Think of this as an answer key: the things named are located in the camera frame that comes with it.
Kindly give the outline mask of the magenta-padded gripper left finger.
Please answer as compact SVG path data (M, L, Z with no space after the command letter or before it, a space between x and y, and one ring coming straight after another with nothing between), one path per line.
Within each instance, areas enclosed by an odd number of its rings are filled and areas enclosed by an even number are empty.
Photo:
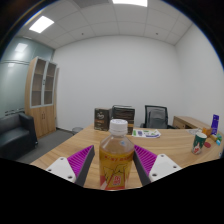
M78 186L83 186L94 155L94 146L90 145L68 158L59 157L47 168L47 171Z

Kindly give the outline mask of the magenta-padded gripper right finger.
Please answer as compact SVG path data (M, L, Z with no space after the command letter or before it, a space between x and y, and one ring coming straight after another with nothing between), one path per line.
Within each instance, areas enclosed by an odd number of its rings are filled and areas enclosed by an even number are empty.
M134 146L133 160L143 186L181 170L167 155L156 155L138 145Z

